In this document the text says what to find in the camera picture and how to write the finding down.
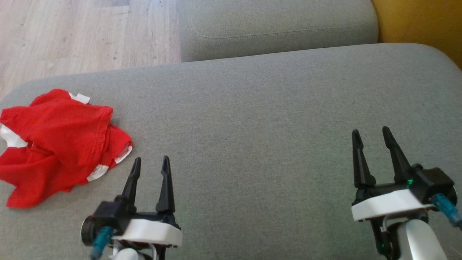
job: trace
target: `wooden floor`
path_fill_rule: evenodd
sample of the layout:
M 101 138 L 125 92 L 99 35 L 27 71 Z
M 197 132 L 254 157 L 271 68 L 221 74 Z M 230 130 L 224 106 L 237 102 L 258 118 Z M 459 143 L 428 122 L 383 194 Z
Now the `wooden floor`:
M 178 62 L 176 0 L 0 0 L 0 100 L 44 77 Z

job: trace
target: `robotic arm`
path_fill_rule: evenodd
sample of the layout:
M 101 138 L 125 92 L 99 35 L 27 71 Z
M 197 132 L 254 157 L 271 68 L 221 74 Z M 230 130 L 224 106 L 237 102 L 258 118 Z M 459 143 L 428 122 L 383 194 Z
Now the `robotic arm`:
M 389 260 L 445 260 L 428 223 L 428 211 L 441 211 L 462 229 L 454 182 L 440 168 L 409 165 L 388 127 L 382 129 L 395 172 L 394 183 L 376 185 L 369 172 L 358 130 L 353 131 L 353 219 L 369 221 L 377 251 Z
M 106 246 L 113 249 L 113 260 L 164 260 L 165 251 L 182 244 L 182 232 L 175 221 L 175 200 L 170 160 L 164 157 L 160 198 L 156 212 L 137 212 L 136 185 L 141 172 L 141 158 L 136 158 L 121 195 L 103 201 L 81 229 L 86 246 L 93 246 L 91 260 L 100 259 Z M 149 249 L 151 254 L 144 254 Z

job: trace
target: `gray upholstery fabric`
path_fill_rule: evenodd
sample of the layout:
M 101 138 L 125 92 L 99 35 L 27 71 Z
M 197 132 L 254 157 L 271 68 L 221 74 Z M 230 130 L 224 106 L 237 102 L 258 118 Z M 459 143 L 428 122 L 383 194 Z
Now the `gray upholstery fabric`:
M 370 0 L 180 0 L 183 62 L 376 43 Z
M 351 132 L 378 183 L 393 180 L 381 127 L 411 163 L 462 189 L 462 72 L 418 44 L 374 44 L 70 75 L 30 82 L 0 107 L 53 88 L 114 108 L 133 153 L 102 178 L 27 210 L 0 207 L 0 258 L 86 259 L 83 219 L 119 194 L 143 158 L 136 205 L 159 196 L 169 155 L 183 247 L 167 260 L 382 259 L 355 223 Z M 13 187 L 0 182 L 0 204 Z M 462 234 L 431 214 L 449 259 Z

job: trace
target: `yellow wall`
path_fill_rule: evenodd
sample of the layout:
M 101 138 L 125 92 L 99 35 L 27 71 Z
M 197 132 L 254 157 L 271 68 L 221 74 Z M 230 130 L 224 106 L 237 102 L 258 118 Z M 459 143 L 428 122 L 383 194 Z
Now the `yellow wall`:
M 372 0 L 381 43 L 422 43 L 462 69 L 462 0 Z

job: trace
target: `blue connector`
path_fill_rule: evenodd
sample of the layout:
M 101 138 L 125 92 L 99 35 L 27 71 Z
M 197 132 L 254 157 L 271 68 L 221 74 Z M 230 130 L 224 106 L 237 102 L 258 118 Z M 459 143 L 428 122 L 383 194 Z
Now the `blue connector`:
M 103 255 L 104 248 L 111 241 L 114 230 L 111 227 L 105 226 L 99 231 L 98 236 L 93 242 L 93 250 L 90 254 L 90 260 L 98 260 Z
M 457 213 L 457 208 L 446 198 L 445 195 L 438 193 L 433 196 L 432 200 L 436 208 L 449 219 L 454 227 L 462 229 L 462 218 Z

